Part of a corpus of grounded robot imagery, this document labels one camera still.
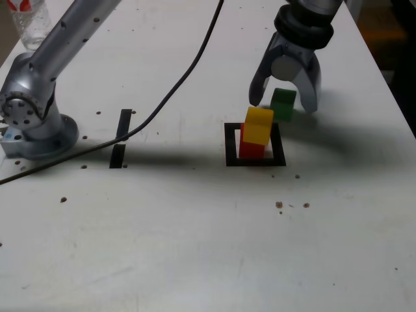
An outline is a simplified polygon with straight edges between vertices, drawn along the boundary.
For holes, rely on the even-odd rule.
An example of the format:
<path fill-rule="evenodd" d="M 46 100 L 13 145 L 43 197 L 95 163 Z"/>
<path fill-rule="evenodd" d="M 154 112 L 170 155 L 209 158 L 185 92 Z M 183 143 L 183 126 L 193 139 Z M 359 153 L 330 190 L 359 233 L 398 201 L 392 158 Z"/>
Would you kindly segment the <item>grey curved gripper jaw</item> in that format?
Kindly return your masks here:
<path fill-rule="evenodd" d="M 315 52 L 309 49 L 287 50 L 272 63 L 272 76 L 292 83 L 306 112 L 316 112 L 321 91 L 321 72 Z"/>
<path fill-rule="evenodd" d="M 272 35 L 266 51 L 261 59 L 258 69 L 256 70 L 254 77 L 249 87 L 249 102 L 253 106 L 258 106 L 263 98 L 265 88 L 267 85 L 267 79 L 271 76 L 271 64 L 273 45 L 276 41 L 276 34 Z"/>

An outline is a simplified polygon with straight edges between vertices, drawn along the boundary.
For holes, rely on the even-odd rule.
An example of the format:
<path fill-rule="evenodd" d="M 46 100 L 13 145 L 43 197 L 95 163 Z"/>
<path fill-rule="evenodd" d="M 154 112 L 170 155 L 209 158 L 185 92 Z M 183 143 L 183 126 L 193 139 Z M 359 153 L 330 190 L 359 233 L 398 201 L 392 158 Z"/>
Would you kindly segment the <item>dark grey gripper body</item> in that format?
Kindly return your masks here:
<path fill-rule="evenodd" d="M 274 48 L 277 48 L 281 55 L 290 56 L 302 64 L 309 64 L 315 55 L 315 51 L 313 49 L 308 49 L 300 45 L 296 45 L 288 41 L 278 32 L 273 34 L 268 46 L 268 50 L 270 51 Z"/>

